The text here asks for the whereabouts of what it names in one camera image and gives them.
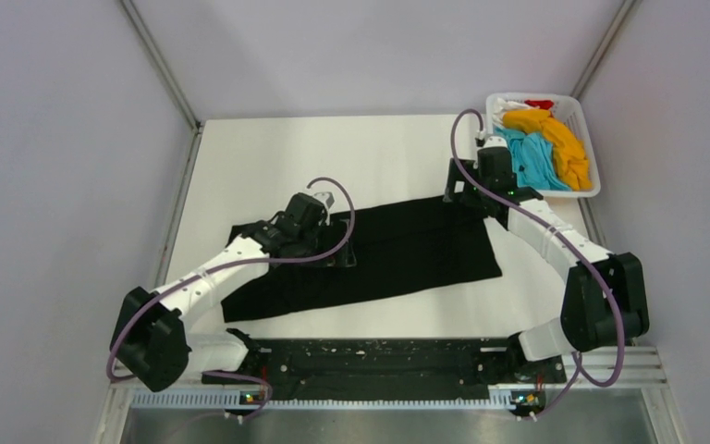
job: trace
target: clothes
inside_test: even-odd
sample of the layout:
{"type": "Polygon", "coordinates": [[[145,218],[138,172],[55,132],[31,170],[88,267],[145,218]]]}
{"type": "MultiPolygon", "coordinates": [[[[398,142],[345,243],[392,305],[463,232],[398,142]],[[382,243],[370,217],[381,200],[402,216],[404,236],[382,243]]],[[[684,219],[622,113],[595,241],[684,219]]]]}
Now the clothes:
{"type": "MultiPolygon", "coordinates": [[[[418,199],[355,212],[352,268],[280,265],[222,301],[226,322],[410,294],[502,276],[481,210],[418,199]]],[[[349,218],[349,212],[331,215],[349,218]]],[[[241,227],[233,227],[230,238],[241,227]]]]}
{"type": "Polygon", "coordinates": [[[583,151],[583,144],[564,123],[551,117],[549,111],[534,108],[507,111],[503,122],[505,128],[527,134],[539,131],[546,140],[554,144],[553,160],[557,177],[574,191],[592,188],[592,182],[589,180],[589,159],[583,151]]]}
{"type": "Polygon", "coordinates": [[[525,100],[524,103],[532,108],[551,109],[554,107],[553,100],[525,100]]]}
{"type": "Polygon", "coordinates": [[[504,128],[505,125],[502,124],[502,117],[505,113],[507,113],[507,111],[530,108],[532,107],[521,102],[514,102],[512,100],[505,100],[501,97],[497,97],[494,101],[494,110],[491,113],[491,120],[494,122],[495,127],[504,128]]]}
{"type": "Polygon", "coordinates": [[[495,128],[495,133],[508,141],[513,158],[513,172],[520,187],[536,190],[570,191],[570,187],[557,178],[551,155],[554,144],[539,132],[524,134],[515,129],[495,128]]]}

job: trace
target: red cloth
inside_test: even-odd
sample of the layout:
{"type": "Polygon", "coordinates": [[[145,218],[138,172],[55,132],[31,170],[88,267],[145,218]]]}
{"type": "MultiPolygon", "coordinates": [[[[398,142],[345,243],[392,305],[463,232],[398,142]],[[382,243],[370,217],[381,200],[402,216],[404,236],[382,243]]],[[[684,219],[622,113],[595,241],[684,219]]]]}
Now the red cloth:
{"type": "Polygon", "coordinates": [[[554,102],[550,100],[525,100],[524,103],[540,109],[551,109],[551,106],[554,106],[554,102]]]}

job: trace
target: gray floor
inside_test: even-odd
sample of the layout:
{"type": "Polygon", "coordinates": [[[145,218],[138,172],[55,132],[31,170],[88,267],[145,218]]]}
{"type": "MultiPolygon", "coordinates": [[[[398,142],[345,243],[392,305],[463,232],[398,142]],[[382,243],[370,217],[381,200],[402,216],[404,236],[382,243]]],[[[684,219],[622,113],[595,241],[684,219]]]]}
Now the gray floor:
{"type": "Polygon", "coordinates": [[[639,390],[574,391],[537,424],[494,418],[489,412],[274,411],[246,425],[212,416],[167,434],[191,410],[133,410],[123,444],[148,443],[655,443],[639,390]]]}

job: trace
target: black cloth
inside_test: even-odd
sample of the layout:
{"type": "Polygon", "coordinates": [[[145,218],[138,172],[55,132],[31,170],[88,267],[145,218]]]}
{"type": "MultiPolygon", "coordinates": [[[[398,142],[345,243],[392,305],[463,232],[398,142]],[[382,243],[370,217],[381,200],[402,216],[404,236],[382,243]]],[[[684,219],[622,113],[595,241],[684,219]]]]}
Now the black cloth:
{"type": "MultiPolygon", "coordinates": [[[[349,218],[349,212],[331,215],[349,218]]],[[[352,243],[357,265],[280,265],[222,301],[227,322],[375,301],[502,276],[481,211],[442,197],[357,210],[352,243]]],[[[247,226],[235,226],[234,239],[247,226]]]]}

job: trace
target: white table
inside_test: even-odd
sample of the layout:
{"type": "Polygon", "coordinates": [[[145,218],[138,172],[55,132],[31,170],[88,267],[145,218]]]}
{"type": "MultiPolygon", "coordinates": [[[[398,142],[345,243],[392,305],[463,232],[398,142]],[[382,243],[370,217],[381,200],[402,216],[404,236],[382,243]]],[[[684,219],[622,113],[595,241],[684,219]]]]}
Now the white table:
{"type": "MultiPolygon", "coordinates": [[[[272,216],[310,179],[328,176],[364,208],[440,195],[452,115],[209,120],[167,274],[178,278],[224,248],[230,228],[272,216]]],[[[474,155],[475,120],[459,126],[459,154],[474,155]]],[[[335,191],[327,184],[315,191],[335,191]]],[[[549,199],[586,233],[574,199],[549,199]]],[[[347,209],[337,194],[334,211],[347,209]]],[[[537,253],[486,219],[503,277],[375,302],[237,322],[255,338],[505,337],[558,315],[564,283],[537,253]]],[[[223,327],[219,316],[195,330],[223,327]]]]}

